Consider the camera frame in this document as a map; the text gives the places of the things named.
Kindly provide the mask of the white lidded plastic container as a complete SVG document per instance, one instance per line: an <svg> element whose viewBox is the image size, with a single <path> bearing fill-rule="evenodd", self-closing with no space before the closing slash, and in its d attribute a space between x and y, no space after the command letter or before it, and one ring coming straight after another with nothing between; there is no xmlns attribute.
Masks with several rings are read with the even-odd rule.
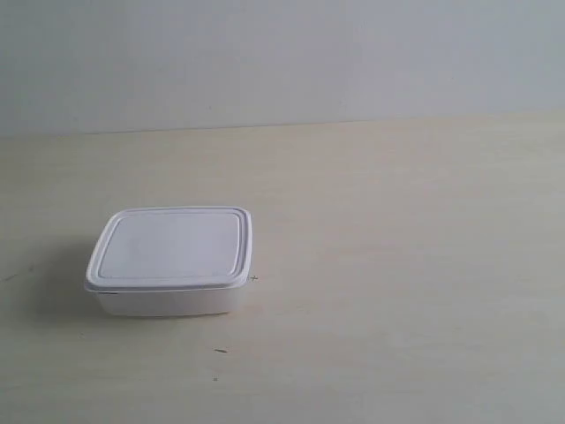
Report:
<svg viewBox="0 0 565 424"><path fill-rule="evenodd" d="M243 297L251 262L243 208L127 209L102 230L84 287L117 316L226 314Z"/></svg>

